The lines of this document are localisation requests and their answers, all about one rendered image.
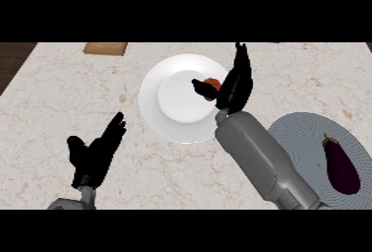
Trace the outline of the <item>tan wooden board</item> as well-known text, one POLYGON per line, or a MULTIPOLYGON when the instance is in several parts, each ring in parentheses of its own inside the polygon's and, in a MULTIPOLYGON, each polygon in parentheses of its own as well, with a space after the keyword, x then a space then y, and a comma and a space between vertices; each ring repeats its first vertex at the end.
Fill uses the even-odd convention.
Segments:
POLYGON ((125 42, 86 42, 82 52, 88 54, 122 55, 126 45, 125 42))

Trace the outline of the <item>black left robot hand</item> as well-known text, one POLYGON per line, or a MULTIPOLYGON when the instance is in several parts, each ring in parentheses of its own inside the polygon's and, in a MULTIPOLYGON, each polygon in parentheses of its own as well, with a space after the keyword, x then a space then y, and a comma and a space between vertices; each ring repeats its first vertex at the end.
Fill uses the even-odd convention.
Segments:
POLYGON ((85 146, 76 136, 67 137, 69 162, 75 167, 70 186, 75 189, 82 186, 95 189, 101 185, 113 154, 126 132, 125 125, 123 113, 117 112, 101 136, 94 139, 89 146, 85 146))

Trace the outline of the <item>white round plate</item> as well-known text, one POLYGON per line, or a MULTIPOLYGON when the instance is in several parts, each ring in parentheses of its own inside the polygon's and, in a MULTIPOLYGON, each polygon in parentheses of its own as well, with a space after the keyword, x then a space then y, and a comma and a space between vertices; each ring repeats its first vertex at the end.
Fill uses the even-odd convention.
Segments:
POLYGON ((153 133, 179 144, 203 142, 216 128, 215 103, 193 90, 191 80, 224 80, 227 70, 199 54, 176 54, 159 61, 138 86, 138 111, 153 133))

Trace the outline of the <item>purple eggplant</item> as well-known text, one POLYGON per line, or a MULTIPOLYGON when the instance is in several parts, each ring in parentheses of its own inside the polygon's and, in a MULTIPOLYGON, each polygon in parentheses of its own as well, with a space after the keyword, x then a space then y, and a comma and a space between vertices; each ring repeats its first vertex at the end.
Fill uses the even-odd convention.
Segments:
POLYGON ((326 175, 331 188, 345 195, 359 190, 359 178, 337 140, 328 135, 323 139, 326 175))

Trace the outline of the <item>grey round placemat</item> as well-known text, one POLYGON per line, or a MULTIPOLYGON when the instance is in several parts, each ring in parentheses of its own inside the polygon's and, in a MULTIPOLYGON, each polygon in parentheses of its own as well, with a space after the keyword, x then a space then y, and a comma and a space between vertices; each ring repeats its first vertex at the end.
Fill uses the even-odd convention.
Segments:
POLYGON ((372 157, 348 131, 330 119, 308 112, 283 115, 266 131, 284 149, 321 202, 334 210, 372 210, 372 157), (359 190, 352 195, 339 193, 327 181, 324 135, 339 142, 355 167, 359 190))

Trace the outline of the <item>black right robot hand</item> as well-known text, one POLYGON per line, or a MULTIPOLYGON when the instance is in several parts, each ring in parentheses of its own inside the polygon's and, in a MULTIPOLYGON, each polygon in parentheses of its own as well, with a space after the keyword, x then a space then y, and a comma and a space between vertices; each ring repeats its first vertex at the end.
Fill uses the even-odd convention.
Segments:
POLYGON ((196 79, 191 80, 191 85, 196 94, 216 102, 215 107, 218 110, 224 110, 227 114, 241 111, 252 90, 250 67, 244 44, 234 44, 233 66, 221 88, 216 90, 196 79))

